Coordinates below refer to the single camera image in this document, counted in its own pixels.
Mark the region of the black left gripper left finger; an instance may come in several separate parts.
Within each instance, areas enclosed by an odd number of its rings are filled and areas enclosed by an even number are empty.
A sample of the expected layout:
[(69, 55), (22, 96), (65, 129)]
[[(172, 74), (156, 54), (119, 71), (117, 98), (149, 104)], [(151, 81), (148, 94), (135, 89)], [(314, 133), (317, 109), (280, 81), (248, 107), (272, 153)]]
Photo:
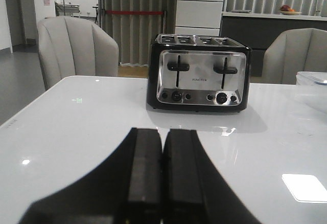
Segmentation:
[(132, 128), (94, 170), (32, 203), (20, 223), (160, 223), (161, 140)]

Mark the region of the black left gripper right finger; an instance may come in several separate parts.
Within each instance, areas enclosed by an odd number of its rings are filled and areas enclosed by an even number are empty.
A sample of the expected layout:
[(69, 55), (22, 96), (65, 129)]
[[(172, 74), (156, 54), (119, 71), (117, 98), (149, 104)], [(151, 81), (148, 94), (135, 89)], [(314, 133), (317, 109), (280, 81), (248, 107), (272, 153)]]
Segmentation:
[(195, 130), (172, 129), (163, 150), (164, 223), (259, 223), (206, 154)]

